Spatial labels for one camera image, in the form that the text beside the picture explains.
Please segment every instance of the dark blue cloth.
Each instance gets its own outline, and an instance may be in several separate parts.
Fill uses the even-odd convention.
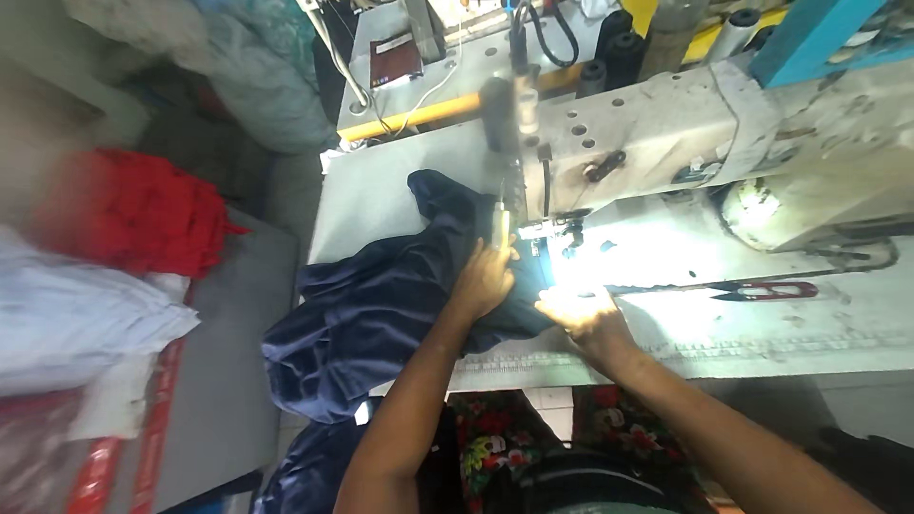
[[[425,230],[299,272],[305,302],[262,345],[273,401],[284,410],[320,423],[350,418],[372,388],[397,377],[444,307],[476,238],[491,234],[491,196],[429,169],[407,183],[430,221]],[[533,307],[546,286],[539,263],[529,243],[516,248],[515,288],[473,326],[464,352],[528,339],[552,325]]]
[[[368,425],[311,423],[292,441],[254,514],[331,514],[343,474]]]

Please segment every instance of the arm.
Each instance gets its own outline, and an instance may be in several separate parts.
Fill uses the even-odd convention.
[[[567,329],[591,366],[663,419],[747,513],[881,512],[810,457],[642,352],[605,289],[580,298],[552,288],[540,298],[537,309]]]
[[[457,279],[451,299],[381,402],[362,437],[336,498],[334,513],[419,512],[416,472],[429,452],[454,362],[470,327],[514,286],[506,269],[517,258],[511,241],[501,251],[483,240]]]

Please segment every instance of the blue panel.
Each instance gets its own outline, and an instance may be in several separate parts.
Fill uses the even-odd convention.
[[[845,63],[827,60],[886,0],[798,0],[749,64],[762,87],[818,79],[847,68],[860,68],[914,55],[911,48],[878,52]]]

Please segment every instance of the floral fabric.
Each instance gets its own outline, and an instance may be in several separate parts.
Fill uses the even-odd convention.
[[[448,405],[457,417],[463,498],[472,514],[483,511],[483,491],[502,466],[517,478],[562,447],[522,391],[452,394]]]
[[[638,476],[677,489],[692,488],[690,467],[675,438],[652,412],[615,385],[572,389],[571,443],[612,455]],[[562,443],[521,391],[451,395],[457,417],[461,481],[472,514],[483,511],[483,492],[507,466],[513,478]]]

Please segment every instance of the red fabric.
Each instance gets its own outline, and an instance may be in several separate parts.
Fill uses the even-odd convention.
[[[249,230],[229,222],[212,184],[161,157],[96,150],[71,158],[34,212],[37,243],[53,252],[132,274],[200,278],[226,234]]]

